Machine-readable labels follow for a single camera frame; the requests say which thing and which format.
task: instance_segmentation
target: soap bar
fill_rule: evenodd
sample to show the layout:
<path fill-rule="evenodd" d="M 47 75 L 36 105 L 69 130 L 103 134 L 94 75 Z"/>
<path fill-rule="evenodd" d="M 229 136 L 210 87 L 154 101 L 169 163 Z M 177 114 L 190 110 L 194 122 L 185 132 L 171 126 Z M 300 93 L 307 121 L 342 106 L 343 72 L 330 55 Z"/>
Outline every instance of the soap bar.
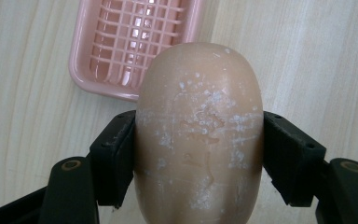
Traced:
<path fill-rule="evenodd" d="M 262 168 L 263 107 L 234 49 L 187 43 L 160 53 L 135 120 L 137 199 L 145 220 L 245 223 Z"/>

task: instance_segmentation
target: white residue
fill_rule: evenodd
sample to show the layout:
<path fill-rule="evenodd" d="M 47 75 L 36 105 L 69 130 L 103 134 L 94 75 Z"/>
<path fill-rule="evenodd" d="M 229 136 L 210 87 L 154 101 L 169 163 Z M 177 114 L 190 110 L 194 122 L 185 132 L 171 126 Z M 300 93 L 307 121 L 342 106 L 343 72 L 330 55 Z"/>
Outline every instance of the white residue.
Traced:
<path fill-rule="evenodd" d="M 234 138 L 231 140 L 231 143 L 233 145 L 241 145 L 243 146 L 243 144 L 248 141 L 248 140 L 252 140 L 252 139 L 256 139 L 259 135 L 258 134 L 255 134 L 253 136 L 250 136 L 250 137 L 238 137 L 238 138 Z"/>
<path fill-rule="evenodd" d="M 239 124 L 245 122 L 246 120 L 247 118 L 245 116 L 234 115 L 234 117 L 232 117 L 229 121 Z"/>
<path fill-rule="evenodd" d="M 228 168 L 241 168 L 246 169 L 249 165 L 243 160 L 245 159 L 245 154 L 239 151 L 237 148 L 231 152 L 231 161 L 228 165 Z"/>
<path fill-rule="evenodd" d="M 217 127 L 219 127 L 221 124 L 219 123 L 219 122 L 217 122 L 217 121 L 215 121 L 214 123 L 213 123 L 213 126 L 215 127 L 215 128 L 217 128 Z"/>
<path fill-rule="evenodd" d="M 164 168 L 166 165 L 167 165 L 167 162 L 164 159 L 162 159 L 162 158 L 158 159 L 158 164 L 157 164 L 158 170 L 161 168 Z"/>
<path fill-rule="evenodd" d="M 246 126 L 245 125 L 237 125 L 237 127 L 235 127 L 235 131 L 237 132 L 243 132 L 246 130 Z"/>
<path fill-rule="evenodd" d="M 172 138 L 168 133 L 164 133 L 159 140 L 161 146 L 172 148 Z"/>
<path fill-rule="evenodd" d="M 222 93 L 220 91 L 214 91 L 212 93 L 212 102 L 217 103 L 222 99 Z"/>
<path fill-rule="evenodd" d="M 211 186 L 208 186 L 208 177 L 200 183 L 200 188 L 196 192 L 196 196 L 191 200 L 191 209 L 210 209 L 212 206 Z"/>
<path fill-rule="evenodd" d="M 237 102 L 235 102 L 235 100 L 228 100 L 227 102 L 227 108 L 231 108 L 233 107 L 234 105 L 236 105 Z"/>
<path fill-rule="evenodd" d="M 237 179 L 237 190 L 236 190 L 236 197 L 235 197 L 235 204 L 237 206 L 241 206 L 242 204 L 247 203 L 244 200 L 244 197 L 246 195 L 246 192 L 248 191 L 248 185 L 249 181 L 247 181 L 246 177 L 241 177 L 240 179 Z"/>
<path fill-rule="evenodd" d="M 155 114 L 151 109 L 138 110 L 136 112 L 136 124 L 146 126 L 154 116 Z"/>
<path fill-rule="evenodd" d="M 160 192 L 164 192 L 164 183 L 161 180 L 158 180 L 157 182 L 157 186 L 158 186 L 158 191 Z"/>

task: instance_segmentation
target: table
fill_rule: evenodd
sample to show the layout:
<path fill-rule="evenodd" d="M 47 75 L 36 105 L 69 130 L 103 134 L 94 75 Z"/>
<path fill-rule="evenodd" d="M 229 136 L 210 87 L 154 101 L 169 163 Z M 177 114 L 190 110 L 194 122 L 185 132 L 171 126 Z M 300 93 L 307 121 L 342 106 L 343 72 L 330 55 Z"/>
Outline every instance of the table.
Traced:
<path fill-rule="evenodd" d="M 110 119 L 135 103 L 82 91 L 67 64 L 78 1 L 0 0 L 0 206 L 48 183 L 61 159 L 85 156 Z M 358 1 L 207 0 L 199 41 L 244 55 L 264 109 L 358 161 Z M 264 172 L 249 223 L 315 223 L 283 203 Z M 145 223 L 130 190 L 102 223 Z"/>

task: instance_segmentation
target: light wood grain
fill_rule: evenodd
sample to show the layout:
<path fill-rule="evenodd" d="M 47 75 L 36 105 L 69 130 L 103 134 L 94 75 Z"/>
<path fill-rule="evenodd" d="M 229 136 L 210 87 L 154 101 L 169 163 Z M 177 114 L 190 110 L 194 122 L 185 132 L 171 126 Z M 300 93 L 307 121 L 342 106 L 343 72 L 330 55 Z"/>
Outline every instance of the light wood grain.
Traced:
<path fill-rule="evenodd" d="M 0 206 L 46 186 L 57 161 L 84 156 L 110 119 L 136 104 L 71 80 L 78 1 L 0 0 Z M 358 1 L 210 0 L 200 40 L 236 49 L 258 77 L 265 110 L 358 161 Z M 263 174 L 249 223 L 316 223 Z M 102 223 L 145 223 L 131 186 Z"/>

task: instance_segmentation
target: pink soap dish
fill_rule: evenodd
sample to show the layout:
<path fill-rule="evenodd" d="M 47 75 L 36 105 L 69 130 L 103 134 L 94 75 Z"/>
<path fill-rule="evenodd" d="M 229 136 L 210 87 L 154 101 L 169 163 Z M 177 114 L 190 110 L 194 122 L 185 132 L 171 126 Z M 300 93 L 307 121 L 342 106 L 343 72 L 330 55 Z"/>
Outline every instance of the pink soap dish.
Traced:
<path fill-rule="evenodd" d="M 197 37 L 203 0 L 81 0 L 69 70 L 82 89 L 136 101 L 152 59 Z"/>

